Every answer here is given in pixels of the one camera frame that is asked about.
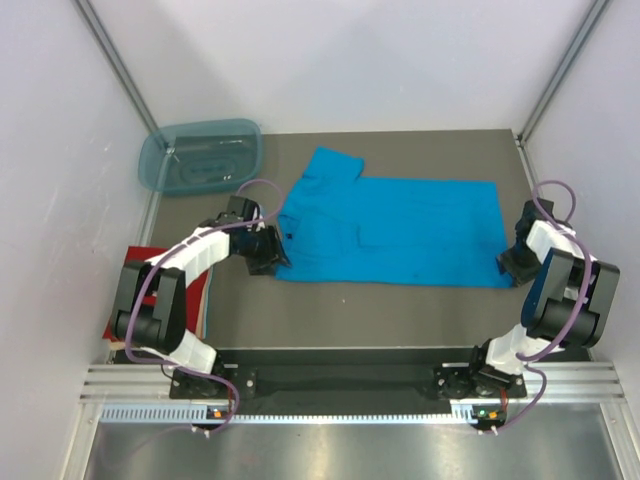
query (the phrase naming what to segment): blue shirt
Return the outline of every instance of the blue shirt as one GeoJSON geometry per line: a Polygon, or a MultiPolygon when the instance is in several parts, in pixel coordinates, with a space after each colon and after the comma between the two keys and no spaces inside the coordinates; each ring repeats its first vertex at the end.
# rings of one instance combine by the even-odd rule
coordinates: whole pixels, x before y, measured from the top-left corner
{"type": "Polygon", "coordinates": [[[278,219],[297,282],[499,287],[506,250],[494,183],[362,177],[364,160],[318,148],[278,219]]]}

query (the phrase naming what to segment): white enclosure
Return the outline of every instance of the white enclosure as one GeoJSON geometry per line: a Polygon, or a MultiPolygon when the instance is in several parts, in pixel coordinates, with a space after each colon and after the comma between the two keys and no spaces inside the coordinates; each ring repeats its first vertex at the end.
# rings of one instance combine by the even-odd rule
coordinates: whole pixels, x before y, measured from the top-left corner
{"type": "Polygon", "coordinates": [[[5,4],[0,38],[0,476],[46,479],[146,207],[146,130],[70,2],[5,4]]]}
{"type": "Polygon", "coordinates": [[[160,125],[248,117],[291,133],[518,131],[589,2],[93,5],[160,125]]]}
{"type": "Polygon", "coordinates": [[[625,393],[640,411],[640,4],[616,0],[529,141],[539,179],[576,189],[573,225],[583,241],[622,275],[599,357],[614,361],[625,393]]]}
{"type": "MultiPolygon", "coordinates": [[[[74,4],[93,5],[160,126],[247,117],[277,134],[511,129],[514,135],[594,4],[6,3],[0,477],[7,479],[55,478],[62,468],[87,366],[104,353],[100,336],[126,247],[147,238],[143,220],[154,213],[136,177],[149,122],[145,127],[74,4]]],[[[576,188],[575,229],[596,256],[622,270],[596,353],[615,362],[637,412],[640,154],[632,140],[640,129],[640,60],[631,52],[640,40],[640,6],[610,3],[519,146],[535,179],[576,188]]]]}

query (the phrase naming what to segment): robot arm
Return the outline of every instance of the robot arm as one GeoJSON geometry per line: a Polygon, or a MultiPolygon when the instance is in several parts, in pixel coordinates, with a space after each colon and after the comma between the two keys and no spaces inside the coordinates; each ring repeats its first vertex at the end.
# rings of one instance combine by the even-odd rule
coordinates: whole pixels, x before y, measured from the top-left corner
{"type": "MultiPolygon", "coordinates": [[[[553,202],[541,203],[552,214],[553,202]]],[[[520,324],[474,349],[470,375],[484,389],[513,386],[524,370],[516,354],[531,356],[545,349],[566,324],[578,298],[584,274],[582,252],[534,210],[533,202],[525,204],[516,226],[516,244],[498,257],[500,269],[511,274],[514,286],[535,280],[522,307],[520,324]]],[[[563,228],[575,234],[568,225],[563,228]]],[[[575,324],[554,352],[569,347],[589,348],[600,340],[620,271],[594,257],[591,260],[587,297],[575,324]]]]}
{"type": "MultiPolygon", "coordinates": [[[[132,337],[135,345],[192,370],[212,372],[215,349],[186,329],[186,289],[212,265],[234,254],[245,258],[250,275],[273,275],[277,265],[289,265],[275,227],[262,223],[234,226],[258,218],[260,207],[256,202],[232,196],[225,212],[203,222],[180,242],[186,248],[163,264],[146,293],[155,296],[156,302],[154,306],[143,303],[140,309],[132,337]],[[202,235],[211,227],[222,229],[202,235]]],[[[125,338],[142,283],[163,256],[127,262],[122,268],[111,321],[114,337],[125,338]]]]}

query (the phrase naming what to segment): gray table surface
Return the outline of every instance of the gray table surface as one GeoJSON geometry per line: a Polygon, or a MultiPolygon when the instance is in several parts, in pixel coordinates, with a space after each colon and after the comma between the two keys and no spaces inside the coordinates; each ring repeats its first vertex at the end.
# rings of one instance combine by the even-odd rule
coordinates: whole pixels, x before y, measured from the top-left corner
{"type": "MultiPolygon", "coordinates": [[[[486,180],[497,184],[509,243],[529,186],[509,130],[266,135],[260,177],[285,192],[318,146],[366,160],[364,175],[486,180]]],[[[248,196],[267,209],[269,187],[248,196]]],[[[169,247],[224,210],[228,194],[160,202],[152,245],[169,247]]],[[[249,277],[242,258],[215,267],[207,342],[216,347],[469,346],[506,333],[528,288],[296,284],[249,277]]]]}

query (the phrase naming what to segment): blue plastic tub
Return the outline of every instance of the blue plastic tub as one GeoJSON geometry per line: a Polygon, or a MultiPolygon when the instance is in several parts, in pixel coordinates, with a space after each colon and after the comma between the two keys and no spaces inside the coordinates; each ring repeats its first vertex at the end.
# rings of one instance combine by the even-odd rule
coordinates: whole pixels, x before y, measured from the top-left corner
{"type": "Polygon", "coordinates": [[[262,135],[251,120],[215,120],[164,127],[147,137],[138,178],[166,195],[236,190],[262,167],[262,135]]]}

